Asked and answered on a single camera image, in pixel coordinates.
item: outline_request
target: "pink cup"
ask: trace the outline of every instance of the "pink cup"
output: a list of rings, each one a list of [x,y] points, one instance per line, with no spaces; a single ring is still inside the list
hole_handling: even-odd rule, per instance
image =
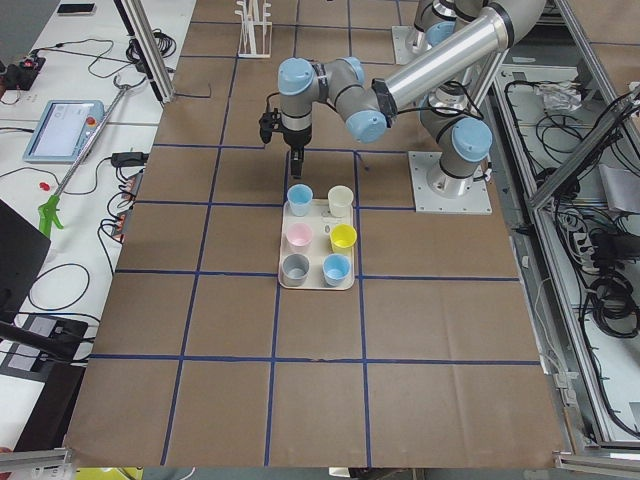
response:
[[[289,248],[296,253],[306,252],[313,240],[313,230],[306,223],[293,223],[285,234]]]

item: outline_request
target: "yellow cup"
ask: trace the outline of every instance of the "yellow cup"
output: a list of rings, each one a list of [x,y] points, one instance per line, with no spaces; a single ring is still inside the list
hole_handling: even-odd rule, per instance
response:
[[[349,255],[351,248],[358,239],[358,234],[356,233],[356,229],[351,225],[342,223],[331,230],[329,238],[331,239],[331,250],[333,250],[333,253]]]

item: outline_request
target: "robotic arm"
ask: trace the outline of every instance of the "robotic arm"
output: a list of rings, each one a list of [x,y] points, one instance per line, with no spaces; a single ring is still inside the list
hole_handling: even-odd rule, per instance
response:
[[[370,88],[363,85],[364,71],[356,58],[326,64],[289,58],[278,72],[281,111],[267,111],[262,116],[262,140],[268,143],[273,132],[283,134],[291,147],[291,174],[299,178],[304,147],[311,141],[313,102],[330,103],[351,135],[359,142],[370,143],[391,128],[401,109],[431,91],[424,100],[430,107],[425,110],[430,111],[423,112],[421,121],[443,148],[440,167],[452,180],[453,185],[440,193],[454,198],[459,195],[455,191],[463,188],[456,180],[473,175],[491,146],[488,127],[479,120],[464,118],[459,111],[467,106],[466,70],[520,41],[537,22],[545,3],[456,0],[456,31],[387,79],[374,79]],[[465,10],[477,13],[476,18]]]

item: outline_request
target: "tray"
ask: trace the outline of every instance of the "tray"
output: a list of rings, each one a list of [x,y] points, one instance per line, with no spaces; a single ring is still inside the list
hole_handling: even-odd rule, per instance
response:
[[[289,248],[285,233],[289,225],[293,223],[306,223],[313,230],[313,241],[309,245],[309,249],[304,252],[309,258],[309,273],[307,280],[299,287],[290,287],[284,285],[282,282],[282,262],[284,259],[294,252]],[[329,240],[329,233],[336,225],[345,223],[347,225],[353,224],[353,207],[349,211],[349,215],[342,218],[337,218],[331,215],[329,212],[329,201],[326,199],[314,199],[311,201],[311,208],[309,213],[304,217],[296,217],[291,213],[289,208],[289,202],[285,202],[282,212],[282,230],[280,232],[280,259],[278,261],[278,281],[284,288],[292,290],[347,290],[353,286],[355,281],[355,265],[354,265],[354,250],[351,249],[349,255],[346,255],[351,262],[351,269],[347,278],[337,287],[331,287],[324,281],[324,275],[322,274],[322,262],[324,258],[332,254],[331,240]]]

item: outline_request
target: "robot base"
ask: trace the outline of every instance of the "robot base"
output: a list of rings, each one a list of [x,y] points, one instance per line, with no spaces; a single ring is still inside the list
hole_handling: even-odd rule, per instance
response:
[[[407,48],[407,36],[411,34],[413,27],[391,27],[393,38],[393,51],[396,55],[396,65],[406,65],[416,58],[416,55]]]
[[[427,171],[440,160],[440,152],[408,152],[413,199],[418,213],[490,215],[492,212],[485,182],[473,182],[466,195],[454,200],[435,193],[427,184]],[[482,175],[478,167],[475,176]]]

